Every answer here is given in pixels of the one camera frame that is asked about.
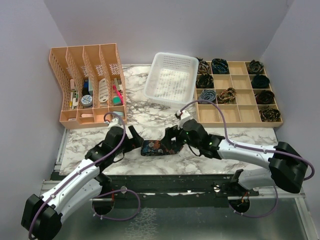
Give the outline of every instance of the wooden compartment tray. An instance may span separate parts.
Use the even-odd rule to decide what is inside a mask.
[[[282,118],[275,122],[263,122],[261,120],[259,114],[261,108],[268,106],[268,108],[278,109],[278,105],[275,99],[268,105],[257,104],[255,95],[264,89],[252,88],[251,81],[255,75],[249,74],[247,71],[249,62],[228,61],[230,74],[213,74],[211,61],[207,63],[210,66],[210,74],[213,77],[214,88],[212,90],[215,90],[217,95],[227,88],[234,88],[236,91],[235,100],[231,104],[218,104],[228,127],[276,128],[282,125]],[[195,88],[194,98],[198,99],[203,90],[202,88]],[[265,90],[272,91],[270,84]],[[196,115],[198,122],[205,127],[224,126],[218,110],[213,105],[196,103]]]
[[[106,126],[104,115],[114,111],[123,112],[122,119],[127,123],[126,83],[117,44],[55,47],[50,51],[49,62],[62,89],[60,122],[67,129]],[[107,103],[100,103],[98,99],[99,81],[103,78],[105,78],[108,88]],[[123,105],[113,105],[115,78],[121,79]],[[70,108],[70,79],[74,79],[78,90],[79,101],[75,109]],[[80,101],[86,79],[90,79],[93,88],[93,105],[90,108],[82,106]],[[82,114],[92,114],[93,116],[82,117]]]

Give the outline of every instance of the marble surface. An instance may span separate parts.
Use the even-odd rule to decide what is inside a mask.
[[[170,107],[150,103],[143,94],[150,65],[124,65],[125,86],[127,94],[127,126],[133,125],[145,140],[160,140],[165,128],[176,125],[176,110]],[[195,115],[194,106],[187,108]],[[224,135],[223,128],[205,128],[208,133]],[[70,130],[64,151],[60,175],[71,173],[86,152],[103,140],[106,127]],[[232,140],[257,144],[276,145],[277,138],[273,128],[228,128]],[[109,166],[107,175],[165,175],[165,174],[231,174],[238,169],[255,169],[258,166],[231,159],[208,159],[193,155],[187,146],[177,155],[145,157],[140,149],[125,154],[124,159]]]

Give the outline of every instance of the patterned fabric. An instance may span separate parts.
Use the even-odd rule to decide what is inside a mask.
[[[233,87],[229,87],[228,89],[221,92],[218,96],[216,96],[216,100],[218,104],[230,104],[233,100],[236,99],[236,90]]]
[[[198,97],[198,100],[208,100],[214,102],[216,99],[216,92],[214,90],[205,89],[202,91],[201,95]]]
[[[183,146],[177,146],[176,141],[172,141],[172,149],[166,148],[160,140],[145,140],[141,147],[142,156],[164,156],[173,155],[181,151]]]
[[[208,73],[201,74],[201,76],[196,80],[195,86],[197,89],[213,89],[214,78]]]
[[[203,58],[196,59],[199,61],[198,74],[210,74],[210,65]]]
[[[262,74],[264,71],[264,64],[260,61],[252,60],[247,67],[249,74]]]
[[[269,108],[268,106],[259,110],[262,122],[276,122],[280,119],[280,112],[278,109]]]
[[[211,66],[213,74],[229,74],[229,66],[225,59],[214,58]]]
[[[267,89],[270,80],[265,75],[255,75],[252,79],[251,86],[253,89]]]
[[[274,101],[275,94],[272,91],[263,90],[255,95],[256,104],[271,104]]]

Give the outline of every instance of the white plastic basket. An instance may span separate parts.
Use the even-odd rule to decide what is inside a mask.
[[[194,96],[199,61],[195,57],[158,52],[144,86],[153,103],[181,108]]]

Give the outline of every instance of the white wall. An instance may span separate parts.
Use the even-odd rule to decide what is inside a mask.
[[[25,240],[25,202],[50,176],[62,137],[49,51],[66,43],[42,0],[1,1],[0,22],[0,239]]]
[[[284,124],[276,131],[317,172],[303,188],[320,232],[320,1],[295,0],[263,54]]]
[[[44,0],[69,46],[117,43],[124,64],[157,52],[260,58],[292,0]]]

